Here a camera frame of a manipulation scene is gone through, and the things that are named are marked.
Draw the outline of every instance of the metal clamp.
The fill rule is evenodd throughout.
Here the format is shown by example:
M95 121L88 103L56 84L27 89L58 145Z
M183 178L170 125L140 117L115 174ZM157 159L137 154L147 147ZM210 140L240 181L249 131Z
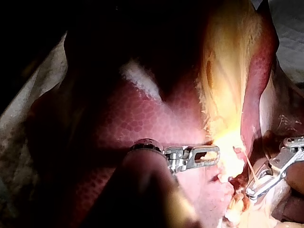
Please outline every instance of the metal clamp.
M163 147L154 139L140 139L130 148L130 151L140 149L152 150L164 156L172 175L181 171L216 165L219 161L219 147L215 145Z
M173 174L181 171L216 165L219 147L215 145L170 146L164 148L169 168Z
M256 173L258 182L252 177L246 188L248 197L255 201L265 195L282 178L287 168L295 162L304 161L304 136L285 138L280 153L266 161Z

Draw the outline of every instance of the clamp jaw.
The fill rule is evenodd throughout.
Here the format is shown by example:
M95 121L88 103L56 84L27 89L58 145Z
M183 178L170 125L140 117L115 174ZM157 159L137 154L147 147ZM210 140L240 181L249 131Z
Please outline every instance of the clamp jaw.
M168 168L172 174L199 167L216 165L219 161L219 147L215 145L169 146L165 147Z
M265 195L282 178L287 168L295 162L304 161L304 136L285 138L280 153L266 161L256 173L258 181L252 177L246 188L246 194L252 201Z
M163 146L154 139L140 139L131 151L148 149L161 154L172 175L181 171L216 165L219 161L219 147L215 145Z

